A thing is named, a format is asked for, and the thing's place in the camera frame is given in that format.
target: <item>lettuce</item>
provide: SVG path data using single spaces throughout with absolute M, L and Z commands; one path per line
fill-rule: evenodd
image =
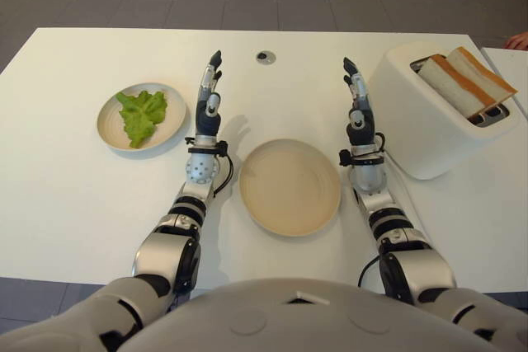
M 156 129 L 155 124 L 165 120 L 167 101 L 162 92 L 154 95 L 141 91 L 136 96 L 127 96 L 119 92 L 115 98 L 123 105 L 119 112 L 125 122 L 125 132 L 130 139 L 132 148 L 139 148 L 141 143 L 152 136 Z

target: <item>toast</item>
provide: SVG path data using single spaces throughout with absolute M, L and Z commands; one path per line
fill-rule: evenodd
M 486 69 L 467 49 L 454 49 L 447 57 L 447 62 L 458 73 L 468 78 L 485 90 L 496 102 L 504 102 L 517 91 L 502 78 Z
M 432 55 L 423 64 L 418 75 L 465 118 L 485 111 L 497 103 L 485 90 L 459 73 L 439 54 Z

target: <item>plate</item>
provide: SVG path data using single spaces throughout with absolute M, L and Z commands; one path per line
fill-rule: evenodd
M 253 150 L 238 184 L 253 220 L 287 237 L 323 228 L 341 199 L 332 163 L 316 148 L 293 139 L 272 140 Z
M 144 82 L 125 88 L 121 92 L 125 95 L 137 96 L 141 91 L 147 91 L 149 94 L 163 92 L 167 101 L 165 120 L 156 124 L 154 134 L 145 139 L 140 148 L 131 148 L 130 139 L 124 130 L 125 122 L 119 114 L 123 106 L 116 99 L 116 92 L 101 108 L 97 117 L 99 136 L 111 148 L 130 152 L 153 148 L 169 140 L 182 126 L 187 108 L 182 96 L 174 88 L 158 82 Z

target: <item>plate with lettuce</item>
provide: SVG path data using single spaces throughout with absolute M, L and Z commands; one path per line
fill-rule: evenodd
M 101 108 L 97 130 L 110 147 L 139 151 L 169 140 L 182 126 L 186 104 L 172 87 L 144 82 L 117 92 Z

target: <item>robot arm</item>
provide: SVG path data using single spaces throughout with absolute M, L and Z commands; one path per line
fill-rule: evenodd
M 191 144 L 186 182 L 168 214 L 138 249 L 133 277 L 112 281 L 57 317 L 0 337 L 1 351 L 115 351 L 165 315 L 175 298 L 195 287 L 200 231 L 220 170 L 217 157 L 227 156 L 227 143 L 216 141 L 220 97 L 215 87 L 221 76 L 221 62 L 218 51 L 202 78 L 196 136 L 186 138 Z M 228 178 L 222 185 L 233 174 L 230 160 L 229 166 Z
M 481 293 L 456 288 L 446 260 L 390 194 L 384 135 L 375 132 L 365 81 L 350 59 L 345 58 L 343 66 L 353 104 L 346 127 L 351 150 L 341 150 L 340 165 L 351 166 L 357 202 L 376 240 L 385 294 L 462 326 L 501 350 L 526 350 L 526 315 Z

